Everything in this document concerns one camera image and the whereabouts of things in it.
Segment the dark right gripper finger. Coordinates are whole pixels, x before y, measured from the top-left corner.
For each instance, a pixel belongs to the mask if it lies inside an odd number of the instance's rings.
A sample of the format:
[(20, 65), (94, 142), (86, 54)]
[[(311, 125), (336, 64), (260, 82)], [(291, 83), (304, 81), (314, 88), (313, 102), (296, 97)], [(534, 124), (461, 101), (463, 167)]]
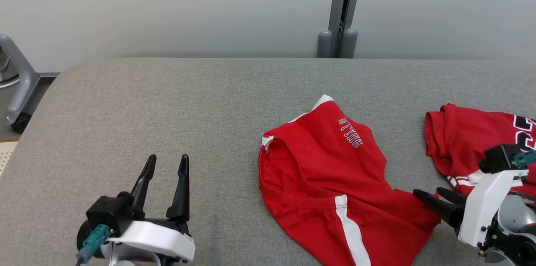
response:
[(464, 217), (464, 206), (450, 203), (438, 193), (433, 195), (420, 189), (414, 189), (413, 195), (421, 200), (431, 211), (454, 229), (461, 228)]
[(454, 190), (446, 189), (441, 186), (436, 188), (436, 192), (446, 201), (460, 205), (465, 206), (467, 196), (463, 195), (461, 192), (456, 192)]

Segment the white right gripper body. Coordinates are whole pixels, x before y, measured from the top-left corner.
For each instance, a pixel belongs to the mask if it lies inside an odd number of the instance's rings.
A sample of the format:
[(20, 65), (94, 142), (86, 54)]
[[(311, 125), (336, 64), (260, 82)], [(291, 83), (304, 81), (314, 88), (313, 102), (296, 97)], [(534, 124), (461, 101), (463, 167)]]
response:
[(505, 170), (480, 180), (469, 194), (458, 239), (486, 263), (536, 266), (536, 199), (512, 190), (528, 171)]

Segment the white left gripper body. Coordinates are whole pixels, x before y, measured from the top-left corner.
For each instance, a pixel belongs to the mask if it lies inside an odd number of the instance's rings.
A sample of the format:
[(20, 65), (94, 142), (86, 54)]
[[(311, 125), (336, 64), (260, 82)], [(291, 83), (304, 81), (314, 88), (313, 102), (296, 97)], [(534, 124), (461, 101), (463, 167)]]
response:
[(134, 221), (120, 237), (101, 247), (108, 266), (168, 266), (193, 262), (195, 241), (177, 230), (146, 221)]

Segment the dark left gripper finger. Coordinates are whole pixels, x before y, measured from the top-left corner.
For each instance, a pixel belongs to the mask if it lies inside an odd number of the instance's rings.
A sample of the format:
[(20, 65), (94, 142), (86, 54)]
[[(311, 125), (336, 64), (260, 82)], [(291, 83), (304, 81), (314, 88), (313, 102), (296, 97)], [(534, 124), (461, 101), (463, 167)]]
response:
[(142, 172), (138, 176), (134, 187), (132, 188), (131, 195), (133, 197), (130, 210), (134, 218), (145, 218), (145, 212), (143, 210), (146, 200), (146, 194), (149, 187), (149, 182), (153, 178), (155, 173), (157, 156), (150, 155), (147, 159)]
[(178, 169), (178, 183), (173, 202), (168, 207), (166, 217), (177, 222), (189, 222), (190, 219), (190, 166), (189, 155), (182, 155)]

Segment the red jersey with white sleeves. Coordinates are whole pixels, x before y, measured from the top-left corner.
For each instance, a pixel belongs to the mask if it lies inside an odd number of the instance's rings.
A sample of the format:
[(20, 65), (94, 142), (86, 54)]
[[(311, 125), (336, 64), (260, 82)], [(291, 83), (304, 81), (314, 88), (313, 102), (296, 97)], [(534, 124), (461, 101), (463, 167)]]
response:
[(536, 119), (445, 104), (427, 112), (426, 154), (457, 192), (468, 195), (486, 176), (479, 163), (484, 152), (502, 144), (536, 150)]

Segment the red shorts with white stripe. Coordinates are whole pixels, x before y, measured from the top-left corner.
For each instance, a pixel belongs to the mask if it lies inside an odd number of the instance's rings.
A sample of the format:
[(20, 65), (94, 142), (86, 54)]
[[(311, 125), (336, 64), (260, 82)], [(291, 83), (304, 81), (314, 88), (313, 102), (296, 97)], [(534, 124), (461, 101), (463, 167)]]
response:
[(323, 266), (411, 266), (440, 218), (385, 180), (373, 133), (330, 96), (267, 131), (258, 159), (263, 201)]

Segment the grey fabric sofa seat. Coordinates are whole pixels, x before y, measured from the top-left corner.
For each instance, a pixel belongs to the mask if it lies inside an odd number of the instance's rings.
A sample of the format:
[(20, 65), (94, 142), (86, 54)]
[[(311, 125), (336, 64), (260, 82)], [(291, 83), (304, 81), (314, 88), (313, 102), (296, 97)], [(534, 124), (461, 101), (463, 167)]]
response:
[(0, 266), (75, 266), (100, 196), (130, 191), (157, 155), (145, 212), (171, 205), (190, 157), (195, 266), (320, 266), (258, 189), (262, 135), (323, 95), (368, 126), (394, 188), (448, 182), (425, 153), (425, 113), (454, 103), (536, 119), (536, 61), (112, 59), (48, 88), (0, 177)]

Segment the beige perforated laundry basket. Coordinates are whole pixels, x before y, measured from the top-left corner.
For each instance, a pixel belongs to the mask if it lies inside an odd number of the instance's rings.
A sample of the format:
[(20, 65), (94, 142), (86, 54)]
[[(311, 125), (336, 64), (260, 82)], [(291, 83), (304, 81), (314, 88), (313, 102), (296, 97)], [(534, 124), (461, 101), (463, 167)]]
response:
[(12, 156), (19, 138), (2, 138), (0, 139), (0, 177), (5, 171), (5, 167)]

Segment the grey wheeled stand leg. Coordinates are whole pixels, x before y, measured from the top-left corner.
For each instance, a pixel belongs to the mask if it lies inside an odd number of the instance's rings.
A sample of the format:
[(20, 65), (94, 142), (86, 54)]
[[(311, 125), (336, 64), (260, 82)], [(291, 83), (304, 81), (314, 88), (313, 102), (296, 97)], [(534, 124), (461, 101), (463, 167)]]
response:
[(0, 48), (5, 52), (8, 61), (12, 63), (18, 74), (17, 89), (5, 114), (1, 117), (2, 124), (10, 126), (15, 133), (22, 134), (32, 118), (31, 114), (23, 110), (40, 78), (11, 37), (0, 34)]

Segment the grey cylindrical post cap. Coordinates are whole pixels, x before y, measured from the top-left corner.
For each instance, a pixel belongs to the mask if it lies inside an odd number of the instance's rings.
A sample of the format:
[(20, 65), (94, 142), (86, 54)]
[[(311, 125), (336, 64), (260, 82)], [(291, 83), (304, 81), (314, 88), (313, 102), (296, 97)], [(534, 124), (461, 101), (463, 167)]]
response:
[(346, 29), (341, 37), (339, 58), (352, 59), (356, 50), (358, 31), (354, 28)]
[(322, 31), (317, 38), (316, 58), (331, 58), (332, 32)]

